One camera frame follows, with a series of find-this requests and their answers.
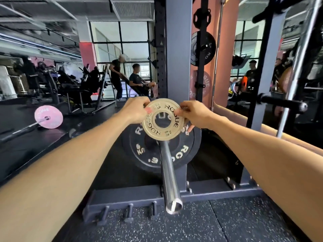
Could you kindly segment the person's right hand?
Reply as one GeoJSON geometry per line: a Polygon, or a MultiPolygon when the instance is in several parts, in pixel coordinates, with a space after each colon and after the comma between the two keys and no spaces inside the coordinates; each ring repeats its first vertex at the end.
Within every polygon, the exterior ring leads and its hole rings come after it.
{"type": "Polygon", "coordinates": [[[180,108],[190,109],[186,121],[190,122],[187,132],[190,133],[194,127],[200,129],[217,130],[216,114],[210,111],[202,102],[199,101],[183,101],[180,108]]]}

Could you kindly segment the black grip weight plate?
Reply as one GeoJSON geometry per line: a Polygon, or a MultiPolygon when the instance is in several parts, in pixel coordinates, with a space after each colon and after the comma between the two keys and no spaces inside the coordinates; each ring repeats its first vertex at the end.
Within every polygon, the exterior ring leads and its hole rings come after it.
{"type": "Polygon", "coordinates": [[[206,26],[208,26],[211,22],[211,9],[207,11],[203,11],[202,8],[198,8],[196,12],[193,14],[193,24],[195,28],[200,29],[202,26],[202,22],[206,21],[206,26]]]}

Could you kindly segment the pink bumper plate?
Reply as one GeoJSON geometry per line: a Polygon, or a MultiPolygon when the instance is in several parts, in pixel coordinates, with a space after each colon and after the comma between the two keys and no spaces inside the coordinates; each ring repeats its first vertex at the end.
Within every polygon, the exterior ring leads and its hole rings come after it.
{"type": "Polygon", "coordinates": [[[43,128],[55,129],[63,123],[63,114],[54,106],[43,105],[35,110],[34,119],[43,128]]]}

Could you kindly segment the small cream weight plate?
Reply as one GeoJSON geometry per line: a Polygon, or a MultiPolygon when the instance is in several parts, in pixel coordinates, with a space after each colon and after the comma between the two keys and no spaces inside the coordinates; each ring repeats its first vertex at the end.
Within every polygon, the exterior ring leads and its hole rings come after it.
{"type": "Polygon", "coordinates": [[[185,120],[175,113],[180,109],[175,101],[167,98],[155,99],[147,107],[151,109],[151,113],[145,117],[142,127],[149,137],[157,141],[168,141],[182,132],[185,120]]]}

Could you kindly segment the grey steel power rack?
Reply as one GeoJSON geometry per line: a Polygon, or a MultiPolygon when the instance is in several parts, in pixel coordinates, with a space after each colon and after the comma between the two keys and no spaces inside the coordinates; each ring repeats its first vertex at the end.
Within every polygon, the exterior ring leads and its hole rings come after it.
{"type": "MultiPolygon", "coordinates": [[[[164,53],[157,55],[157,65],[160,66],[160,72],[163,72],[158,77],[159,99],[171,99],[178,104],[181,100],[189,99],[193,0],[154,0],[154,4],[156,51],[164,53]]],[[[201,0],[201,8],[204,12],[208,10],[208,0],[201,0]]],[[[206,21],[202,22],[200,32],[198,48],[205,43],[203,39],[207,32],[206,21]]],[[[203,100],[202,58],[195,85],[196,99],[200,102],[203,100]]],[[[229,178],[190,183],[186,179],[187,164],[175,169],[183,203],[262,195],[264,192],[252,177],[247,179],[247,174],[249,172],[243,167],[238,183],[230,181],[229,178]]],[[[127,213],[123,221],[132,223],[133,208],[137,207],[149,207],[151,219],[157,219],[157,208],[162,204],[165,205],[163,185],[94,190],[83,209],[83,221],[85,224],[96,222],[102,226],[107,224],[110,211],[125,209],[127,213]]]]}

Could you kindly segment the pink weight plate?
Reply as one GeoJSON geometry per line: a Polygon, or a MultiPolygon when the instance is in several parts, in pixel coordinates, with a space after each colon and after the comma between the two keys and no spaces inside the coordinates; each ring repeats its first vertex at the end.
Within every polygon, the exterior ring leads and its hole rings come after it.
{"type": "MultiPolygon", "coordinates": [[[[189,98],[190,100],[195,100],[196,99],[196,87],[195,84],[197,82],[197,70],[193,70],[190,73],[190,93],[189,93],[189,98]]],[[[211,77],[210,75],[204,71],[204,76],[203,76],[203,98],[208,96],[210,93],[212,86],[211,86],[211,77]]]]}

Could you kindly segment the large black weight plate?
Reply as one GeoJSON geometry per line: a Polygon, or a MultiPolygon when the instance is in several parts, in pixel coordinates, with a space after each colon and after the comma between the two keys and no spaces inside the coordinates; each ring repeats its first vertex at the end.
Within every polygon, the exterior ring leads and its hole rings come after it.
{"type": "MultiPolygon", "coordinates": [[[[200,148],[202,130],[195,127],[188,133],[187,129],[188,125],[168,142],[175,169],[188,164],[200,148]]],[[[148,172],[161,172],[159,145],[140,124],[130,125],[123,131],[122,145],[136,166],[148,172]]]]}

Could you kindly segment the person's right forearm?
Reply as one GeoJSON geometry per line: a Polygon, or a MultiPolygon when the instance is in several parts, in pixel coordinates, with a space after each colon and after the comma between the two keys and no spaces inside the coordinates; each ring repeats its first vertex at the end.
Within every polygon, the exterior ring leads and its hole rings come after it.
{"type": "Polygon", "coordinates": [[[311,239],[323,242],[323,157],[211,113],[210,128],[263,191],[311,239]]]}

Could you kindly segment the slanted chrome barbell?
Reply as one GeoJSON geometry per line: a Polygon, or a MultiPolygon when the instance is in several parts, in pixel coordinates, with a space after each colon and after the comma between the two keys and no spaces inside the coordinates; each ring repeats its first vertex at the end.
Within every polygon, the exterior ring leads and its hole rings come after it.
{"type": "MultiPolygon", "coordinates": [[[[309,45],[312,30],[314,28],[319,9],[321,7],[321,2],[322,0],[311,0],[308,5],[308,12],[303,23],[297,50],[293,60],[293,66],[291,68],[291,72],[289,76],[288,88],[285,95],[285,99],[287,100],[293,100],[293,97],[295,95],[298,79],[300,78],[300,75],[302,72],[302,64],[304,62],[304,58],[306,55],[306,50],[309,45]]],[[[276,134],[277,138],[282,137],[285,124],[288,118],[288,114],[289,114],[289,109],[284,108],[279,122],[277,134],[276,134]]]]}

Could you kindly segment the black weight plate white lettering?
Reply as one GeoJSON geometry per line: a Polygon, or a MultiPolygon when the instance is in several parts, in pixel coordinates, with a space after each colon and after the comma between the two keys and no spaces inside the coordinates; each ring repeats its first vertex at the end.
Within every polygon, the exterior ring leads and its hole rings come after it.
{"type": "Polygon", "coordinates": [[[216,54],[216,40],[209,32],[205,33],[205,38],[203,39],[205,43],[198,48],[197,40],[200,34],[201,32],[197,31],[191,37],[191,65],[193,66],[199,66],[201,55],[203,55],[202,62],[207,65],[216,54]]]}

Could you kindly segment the upright stored barbell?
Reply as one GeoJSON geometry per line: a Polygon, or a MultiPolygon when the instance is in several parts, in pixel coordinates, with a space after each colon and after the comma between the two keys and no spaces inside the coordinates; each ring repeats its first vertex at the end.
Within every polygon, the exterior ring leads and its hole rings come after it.
{"type": "Polygon", "coordinates": [[[216,75],[217,75],[218,56],[219,56],[219,48],[220,48],[220,36],[221,36],[223,9],[224,9],[225,2],[226,2],[226,0],[220,1],[221,6],[220,6],[220,14],[219,14],[218,30],[217,30],[216,59],[215,59],[213,85],[212,85],[211,111],[213,111],[213,109],[214,109],[214,94],[215,94],[215,86],[216,86],[216,75]]]}

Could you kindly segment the person's left forearm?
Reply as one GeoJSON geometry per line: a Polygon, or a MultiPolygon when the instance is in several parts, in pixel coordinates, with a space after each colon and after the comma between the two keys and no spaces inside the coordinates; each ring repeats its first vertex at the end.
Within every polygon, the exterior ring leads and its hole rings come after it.
{"type": "Polygon", "coordinates": [[[37,160],[0,188],[0,242],[52,242],[133,114],[108,121],[37,160]]]}

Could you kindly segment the black gym machine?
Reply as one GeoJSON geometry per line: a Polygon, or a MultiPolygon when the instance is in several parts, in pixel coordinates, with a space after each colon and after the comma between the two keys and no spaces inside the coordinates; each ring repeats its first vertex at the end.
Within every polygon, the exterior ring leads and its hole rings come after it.
{"type": "Polygon", "coordinates": [[[60,103],[58,89],[55,80],[43,61],[35,66],[30,57],[23,56],[22,62],[15,62],[13,69],[16,73],[24,74],[29,86],[28,105],[43,105],[60,103]]]}
{"type": "Polygon", "coordinates": [[[109,64],[105,64],[103,71],[95,66],[89,71],[89,64],[80,70],[83,77],[80,81],[65,73],[63,66],[58,71],[58,92],[67,98],[68,113],[66,116],[93,115],[98,111],[114,104],[117,107],[116,95],[112,83],[108,80],[109,64]],[[113,100],[104,98],[104,89],[111,86],[113,100]]]}

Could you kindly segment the black rack peg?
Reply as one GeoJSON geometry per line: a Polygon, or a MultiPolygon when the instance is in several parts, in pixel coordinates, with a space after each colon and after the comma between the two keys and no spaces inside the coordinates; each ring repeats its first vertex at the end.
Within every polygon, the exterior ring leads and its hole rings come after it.
{"type": "Polygon", "coordinates": [[[279,106],[282,108],[288,108],[297,114],[301,114],[308,109],[308,105],[305,102],[276,98],[265,93],[260,93],[257,96],[257,103],[258,104],[265,103],[265,104],[279,106]]]}

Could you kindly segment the barbell with pink plate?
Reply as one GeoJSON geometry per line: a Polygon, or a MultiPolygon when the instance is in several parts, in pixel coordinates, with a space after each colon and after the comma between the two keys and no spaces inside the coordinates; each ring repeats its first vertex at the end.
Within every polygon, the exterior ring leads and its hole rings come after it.
{"type": "Polygon", "coordinates": [[[35,123],[31,124],[31,125],[28,125],[28,126],[22,128],[20,130],[17,130],[15,132],[13,132],[13,133],[9,134],[8,136],[6,136],[4,138],[1,138],[0,139],[0,144],[9,142],[9,141],[11,141],[11,140],[13,140],[15,138],[18,138],[18,137],[20,137],[20,136],[22,136],[22,135],[24,135],[26,133],[31,132],[34,129],[35,126],[40,125],[40,123],[42,123],[42,122],[49,121],[50,119],[51,119],[50,116],[46,116],[43,119],[41,119],[39,122],[35,122],[35,123]]]}

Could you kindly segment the person's left hand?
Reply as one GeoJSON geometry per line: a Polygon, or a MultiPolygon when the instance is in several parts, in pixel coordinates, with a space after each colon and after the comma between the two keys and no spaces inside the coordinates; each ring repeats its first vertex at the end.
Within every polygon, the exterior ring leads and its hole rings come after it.
{"type": "Polygon", "coordinates": [[[142,116],[143,105],[148,105],[150,102],[150,99],[146,96],[130,98],[126,101],[123,108],[116,114],[116,118],[122,124],[139,124],[147,116],[142,116]]]}

